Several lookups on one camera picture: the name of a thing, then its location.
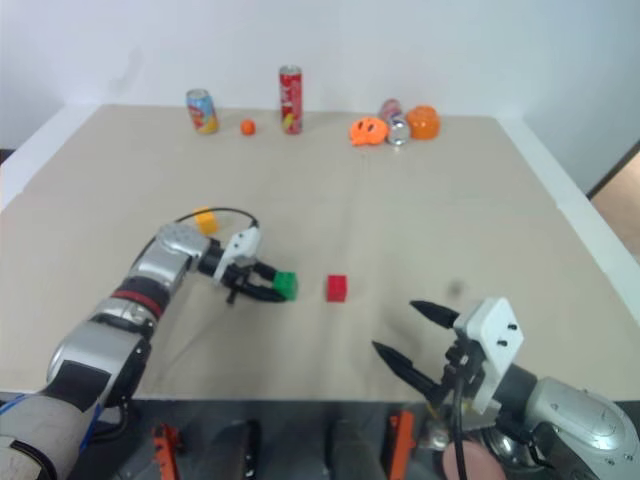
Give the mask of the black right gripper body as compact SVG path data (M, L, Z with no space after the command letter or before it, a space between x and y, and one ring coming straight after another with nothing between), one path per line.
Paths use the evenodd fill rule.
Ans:
M462 382L462 397L473 401L485 379L483 362L486 356L480 343L457 331L445 358L447 364L441 377L439 404L443 405L453 394L459 381Z

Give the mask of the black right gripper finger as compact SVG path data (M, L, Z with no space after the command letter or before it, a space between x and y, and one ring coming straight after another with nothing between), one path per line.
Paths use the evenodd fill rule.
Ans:
M446 306L425 300L412 300L409 302L416 311L429 321L444 329L452 329L459 313Z
M372 341L372 345L395 376L418 391L430 403L441 403L443 401L441 386L416 369L409 358L396 349L380 342Z

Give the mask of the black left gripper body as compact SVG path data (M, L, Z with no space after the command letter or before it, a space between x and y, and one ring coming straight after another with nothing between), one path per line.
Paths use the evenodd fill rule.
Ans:
M253 265L241 266L230 263L223 273L223 285L229 289L226 298L227 304L234 304L238 295L244 295L250 299L256 299L255 287L249 282L253 271Z

